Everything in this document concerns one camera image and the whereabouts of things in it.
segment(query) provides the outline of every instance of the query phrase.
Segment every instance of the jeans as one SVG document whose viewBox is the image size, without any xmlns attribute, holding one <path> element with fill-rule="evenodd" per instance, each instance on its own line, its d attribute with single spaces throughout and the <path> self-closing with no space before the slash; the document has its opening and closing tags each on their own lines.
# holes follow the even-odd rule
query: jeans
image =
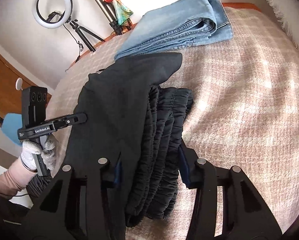
<svg viewBox="0 0 299 240">
<path fill-rule="evenodd" d="M 219 0 L 179 0 L 147 12 L 115 60 L 230 40 L 233 30 Z"/>
</svg>

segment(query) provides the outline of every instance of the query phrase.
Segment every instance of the beige checkered blanket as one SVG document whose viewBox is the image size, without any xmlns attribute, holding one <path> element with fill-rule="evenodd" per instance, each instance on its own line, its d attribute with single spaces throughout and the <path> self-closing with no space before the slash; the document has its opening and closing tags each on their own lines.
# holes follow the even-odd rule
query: beige checkered blanket
<svg viewBox="0 0 299 240">
<path fill-rule="evenodd" d="M 299 214 L 299 54 L 262 13 L 226 12 L 234 39 L 179 50 L 182 67 L 163 87 L 193 90 L 195 103 L 183 132 L 187 146 L 215 166 L 240 166 L 285 231 Z M 67 72 L 47 107 L 48 118 L 73 113 L 88 74 L 114 63 L 128 35 L 106 42 Z M 60 141 L 58 168 L 69 135 L 70 128 L 55 133 Z M 171 217 L 163 222 L 145 218 L 127 230 L 126 238 L 185 239 L 194 199 L 195 190 L 187 190 L 179 180 Z M 217 233 L 221 217 L 219 209 Z"/>
</svg>

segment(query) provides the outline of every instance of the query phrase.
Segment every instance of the beige sleeve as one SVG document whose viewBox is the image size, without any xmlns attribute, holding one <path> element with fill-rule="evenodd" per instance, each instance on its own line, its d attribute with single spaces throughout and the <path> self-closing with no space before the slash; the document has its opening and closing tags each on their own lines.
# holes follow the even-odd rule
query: beige sleeve
<svg viewBox="0 0 299 240">
<path fill-rule="evenodd" d="M 16 195 L 18 191 L 27 186 L 35 174 L 35 172 L 26 169 L 18 158 L 7 171 L 0 175 L 0 193 L 10 196 Z M 0 194 L 0 196 L 11 199 L 5 195 Z"/>
</svg>

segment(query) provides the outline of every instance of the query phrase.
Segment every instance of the camera tripod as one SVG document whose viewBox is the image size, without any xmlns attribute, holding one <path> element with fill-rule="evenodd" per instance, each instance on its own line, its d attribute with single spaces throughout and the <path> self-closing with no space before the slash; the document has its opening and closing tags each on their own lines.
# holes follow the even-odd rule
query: camera tripod
<svg viewBox="0 0 299 240">
<path fill-rule="evenodd" d="M 50 22 L 56 15 L 62 16 L 60 13 L 58 12 L 52 12 L 47 19 L 47 22 Z M 100 41 L 105 41 L 103 40 L 101 37 L 97 36 L 95 33 L 91 32 L 90 30 L 86 29 L 83 26 L 80 26 L 78 23 L 78 20 L 75 19 L 72 21 L 71 17 L 69 17 L 69 19 L 67 20 L 66 23 L 69 23 L 71 25 L 71 27 L 73 28 L 73 30 L 75 30 L 75 32 L 78 34 L 78 36 L 83 40 L 83 42 L 86 44 L 86 46 L 88 47 L 88 49 L 92 52 L 95 52 L 95 48 L 93 47 L 93 45 L 89 42 L 89 40 L 86 38 L 86 36 L 82 33 L 82 31 L 88 33 L 89 35 L 95 37 L 96 39 L 100 40 Z"/>
</svg>

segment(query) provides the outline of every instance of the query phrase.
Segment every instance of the white glove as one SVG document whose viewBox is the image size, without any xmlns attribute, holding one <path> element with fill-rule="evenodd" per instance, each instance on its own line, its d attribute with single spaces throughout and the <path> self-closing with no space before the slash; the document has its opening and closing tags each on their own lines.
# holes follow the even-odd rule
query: white glove
<svg viewBox="0 0 299 240">
<path fill-rule="evenodd" d="M 20 154 L 20 159 L 25 166 L 30 171 L 36 171 L 37 167 L 33 154 L 40 154 L 42 156 L 43 162 L 49 170 L 54 170 L 56 166 L 56 147 L 58 141 L 54 135 L 50 134 L 45 142 L 45 148 L 42 149 L 41 146 L 35 142 L 29 140 L 23 141 L 23 150 Z"/>
</svg>

